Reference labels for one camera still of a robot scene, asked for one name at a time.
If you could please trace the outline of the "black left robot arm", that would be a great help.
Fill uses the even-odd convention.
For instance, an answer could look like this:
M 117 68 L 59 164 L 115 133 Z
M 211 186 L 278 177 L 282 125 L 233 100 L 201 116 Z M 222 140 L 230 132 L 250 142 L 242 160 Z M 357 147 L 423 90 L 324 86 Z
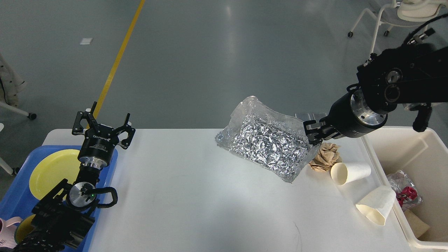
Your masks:
M 118 193 L 112 187 L 97 187 L 103 168 L 110 165 L 117 146 L 127 149 L 135 129 L 129 122 L 130 113 L 122 126 L 113 128 L 99 124 L 94 111 L 78 111 L 72 134 L 83 135 L 77 159 L 79 172 L 74 182 L 63 178 L 32 209 L 33 230 L 17 243 L 13 252 L 59 252 L 65 246 L 76 249 L 94 225 L 96 209 L 117 204 Z

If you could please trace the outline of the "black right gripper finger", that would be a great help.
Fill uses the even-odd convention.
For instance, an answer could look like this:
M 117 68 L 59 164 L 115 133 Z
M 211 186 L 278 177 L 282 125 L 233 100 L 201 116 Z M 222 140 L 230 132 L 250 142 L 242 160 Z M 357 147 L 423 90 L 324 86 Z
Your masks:
M 323 118 L 323 121 L 316 120 L 308 120 L 304 121 L 304 132 L 307 137 L 325 137 L 329 128 L 331 128 L 331 124 L 326 121 L 326 117 Z
M 319 145 L 324 140 L 330 140 L 330 139 L 339 139 L 342 137 L 342 134 L 335 131 L 335 132 L 311 132 L 307 133 L 307 139 L 310 145 Z

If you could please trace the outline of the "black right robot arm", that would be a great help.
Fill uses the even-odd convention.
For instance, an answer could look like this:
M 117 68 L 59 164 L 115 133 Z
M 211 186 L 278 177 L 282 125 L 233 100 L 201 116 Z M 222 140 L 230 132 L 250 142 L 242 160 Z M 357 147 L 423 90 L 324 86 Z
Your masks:
M 417 111 L 413 129 L 427 129 L 433 103 L 447 102 L 447 47 L 406 44 L 384 50 L 357 67 L 357 83 L 319 121 L 305 121 L 310 144 L 342 137 L 358 138 L 383 127 L 398 104 Z

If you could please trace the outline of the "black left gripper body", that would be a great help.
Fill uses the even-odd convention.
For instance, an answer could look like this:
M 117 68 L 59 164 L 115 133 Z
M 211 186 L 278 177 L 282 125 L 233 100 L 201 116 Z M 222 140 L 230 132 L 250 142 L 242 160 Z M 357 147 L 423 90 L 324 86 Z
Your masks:
M 83 145 L 77 159 L 83 166 L 101 170 L 109 166 L 114 149 L 119 142 L 117 135 L 106 133 L 96 135 L 94 131 L 86 131 Z

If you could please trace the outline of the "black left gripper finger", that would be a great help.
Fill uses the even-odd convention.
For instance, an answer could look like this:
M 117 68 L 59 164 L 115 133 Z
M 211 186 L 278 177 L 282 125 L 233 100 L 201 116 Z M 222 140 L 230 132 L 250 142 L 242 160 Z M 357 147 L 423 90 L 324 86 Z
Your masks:
M 112 131 L 108 133 L 107 136 L 110 137 L 110 143 L 112 144 L 112 146 L 120 146 L 122 148 L 128 148 L 130 146 L 135 134 L 135 128 L 131 126 L 129 120 L 130 113 L 127 113 L 124 124 L 118 128 L 112 128 Z M 119 135 L 122 133 L 126 133 L 127 137 L 120 140 Z
M 78 111 L 77 116 L 75 118 L 74 124 L 72 126 L 72 135 L 108 135 L 109 127 L 100 125 L 93 113 L 95 111 L 97 102 L 95 101 L 92 107 L 89 110 Z M 87 126 L 89 128 L 85 130 L 85 128 L 81 125 L 82 121 L 87 122 Z

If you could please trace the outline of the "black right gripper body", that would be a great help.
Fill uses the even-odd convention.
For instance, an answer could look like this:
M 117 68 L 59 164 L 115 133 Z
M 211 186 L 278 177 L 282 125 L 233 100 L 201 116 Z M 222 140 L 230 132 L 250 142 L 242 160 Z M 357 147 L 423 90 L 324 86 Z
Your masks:
M 383 127 L 387 119 L 387 114 L 368 107 L 362 90 L 352 90 L 338 99 L 324 118 L 324 139 L 362 137 Z

